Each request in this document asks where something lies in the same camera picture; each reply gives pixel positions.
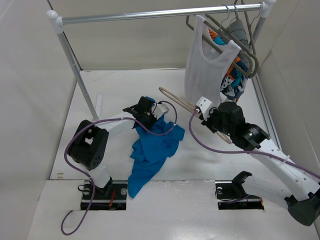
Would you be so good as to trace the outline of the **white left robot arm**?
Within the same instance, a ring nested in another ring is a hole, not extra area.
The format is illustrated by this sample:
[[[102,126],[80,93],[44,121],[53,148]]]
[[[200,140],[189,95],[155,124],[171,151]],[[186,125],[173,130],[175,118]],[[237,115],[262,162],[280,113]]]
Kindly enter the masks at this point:
[[[83,120],[79,124],[74,134],[75,139],[71,141],[66,154],[93,179],[94,192],[98,197],[107,198],[112,191],[113,180],[106,168],[100,166],[108,138],[137,126],[150,130],[168,110],[166,105],[142,96],[137,104],[124,108],[99,126],[89,120]]]

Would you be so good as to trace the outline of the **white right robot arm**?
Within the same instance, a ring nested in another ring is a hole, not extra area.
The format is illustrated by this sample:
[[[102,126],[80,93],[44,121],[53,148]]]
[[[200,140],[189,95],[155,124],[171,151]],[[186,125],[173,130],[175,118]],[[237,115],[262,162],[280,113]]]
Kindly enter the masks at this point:
[[[212,133],[228,136],[240,150],[266,166],[282,183],[273,186],[259,182],[252,173],[242,171],[231,180],[231,191],[237,197],[253,195],[268,199],[284,208],[300,224],[311,226],[320,215],[320,177],[295,164],[258,125],[246,122],[243,110],[235,102],[218,107],[207,98],[196,103],[201,124]]]

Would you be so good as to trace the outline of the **beige wooden hanger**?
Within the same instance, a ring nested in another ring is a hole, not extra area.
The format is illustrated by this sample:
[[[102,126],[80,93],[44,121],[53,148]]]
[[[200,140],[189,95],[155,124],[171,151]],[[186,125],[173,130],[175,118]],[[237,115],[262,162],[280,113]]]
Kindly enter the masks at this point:
[[[163,88],[163,87],[159,87],[158,90],[165,95],[167,98],[169,98],[170,100],[174,101],[175,103],[177,103],[178,105],[180,105],[181,107],[183,107],[185,110],[187,110],[190,113],[193,113],[194,110],[196,109],[196,105],[193,103],[188,103],[187,101],[179,98],[178,96],[176,96],[175,94],[173,94],[172,92],[168,91],[167,89]],[[227,137],[224,133],[221,133],[219,131],[216,132],[216,134],[227,144],[231,145],[232,141],[230,140],[229,137]]]

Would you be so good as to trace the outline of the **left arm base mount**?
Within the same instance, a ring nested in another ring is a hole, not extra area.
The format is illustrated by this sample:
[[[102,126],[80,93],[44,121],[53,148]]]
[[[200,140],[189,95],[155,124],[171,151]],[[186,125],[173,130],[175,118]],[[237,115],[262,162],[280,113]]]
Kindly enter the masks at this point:
[[[77,190],[81,192],[80,209],[86,210],[92,197],[92,184],[85,181],[80,184]],[[116,180],[104,195],[98,189],[95,190],[90,211],[125,211],[127,208],[128,182]]]

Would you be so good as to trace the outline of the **blue t shirt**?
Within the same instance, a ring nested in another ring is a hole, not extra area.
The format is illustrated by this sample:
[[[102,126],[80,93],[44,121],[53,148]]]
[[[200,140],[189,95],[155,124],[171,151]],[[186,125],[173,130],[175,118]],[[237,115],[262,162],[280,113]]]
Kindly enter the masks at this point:
[[[132,145],[133,159],[131,175],[128,177],[128,195],[133,199],[162,168],[167,158],[174,156],[185,130],[174,122],[165,122],[162,116],[150,128],[153,135],[138,126],[139,139]]]

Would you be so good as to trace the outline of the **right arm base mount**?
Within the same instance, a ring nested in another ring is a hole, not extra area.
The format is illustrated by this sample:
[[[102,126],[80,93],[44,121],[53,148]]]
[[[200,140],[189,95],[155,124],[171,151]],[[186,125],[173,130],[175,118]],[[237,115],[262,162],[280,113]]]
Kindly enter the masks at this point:
[[[252,174],[242,171],[232,180],[215,181],[215,197],[219,210],[264,210],[262,198],[248,195],[243,183]]]

